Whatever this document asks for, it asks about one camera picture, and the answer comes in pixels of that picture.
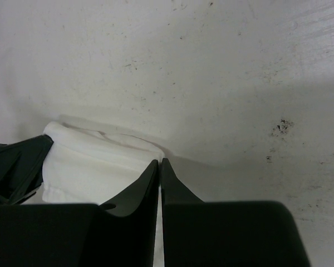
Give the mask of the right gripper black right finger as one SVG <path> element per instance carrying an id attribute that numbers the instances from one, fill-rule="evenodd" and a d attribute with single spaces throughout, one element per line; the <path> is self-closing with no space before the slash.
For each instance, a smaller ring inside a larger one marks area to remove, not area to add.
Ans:
<path id="1" fill-rule="evenodd" d="M 191 235 L 186 232 L 189 223 L 184 212 L 189 211 L 189 205 L 203 201 L 177 178 L 167 158 L 161 163 L 161 200 L 164 265 L 184 266 L 185 251 L 191 241 Z"/>

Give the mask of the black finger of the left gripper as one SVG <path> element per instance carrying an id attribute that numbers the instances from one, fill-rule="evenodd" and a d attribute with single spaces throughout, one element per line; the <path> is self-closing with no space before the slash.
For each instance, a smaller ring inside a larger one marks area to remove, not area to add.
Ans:
<path id="1" fill-rule="evenodd" d="M 15 144 L 0 144 L 0 205 L 19 205 L 43 183 L 42 167 L 53 140 L 40 135 Z"/>

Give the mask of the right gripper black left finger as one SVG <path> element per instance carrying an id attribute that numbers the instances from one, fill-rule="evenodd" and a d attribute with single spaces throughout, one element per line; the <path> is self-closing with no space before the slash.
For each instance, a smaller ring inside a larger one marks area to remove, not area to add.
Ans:
<path id="1" fill-rule="evenodd" d="M 159 195 L 159 163 L 152 160 L 140 177 L 100 205 L 108 266 L 153 266 Z"/>

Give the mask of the white tank top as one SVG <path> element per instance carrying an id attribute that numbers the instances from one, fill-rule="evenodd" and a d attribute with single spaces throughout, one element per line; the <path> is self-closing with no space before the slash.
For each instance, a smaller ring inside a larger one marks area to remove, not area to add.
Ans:
<path id="1" fill-rule="evenodd" d="M 105 134 L 50 122 L 53 145 L 44 160 L 43 184 L 26 204 L 102 204 L 136 181 L 163 150 L 141 138 Z"/>

